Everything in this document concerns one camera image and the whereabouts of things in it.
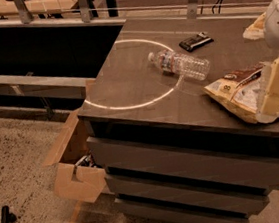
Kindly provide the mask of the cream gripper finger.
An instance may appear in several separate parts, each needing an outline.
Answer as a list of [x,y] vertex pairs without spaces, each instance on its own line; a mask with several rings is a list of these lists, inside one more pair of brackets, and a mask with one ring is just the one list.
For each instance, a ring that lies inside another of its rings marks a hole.
[[260,122],[272,123],[279,118],[279,57],[264,66],[260,78]]

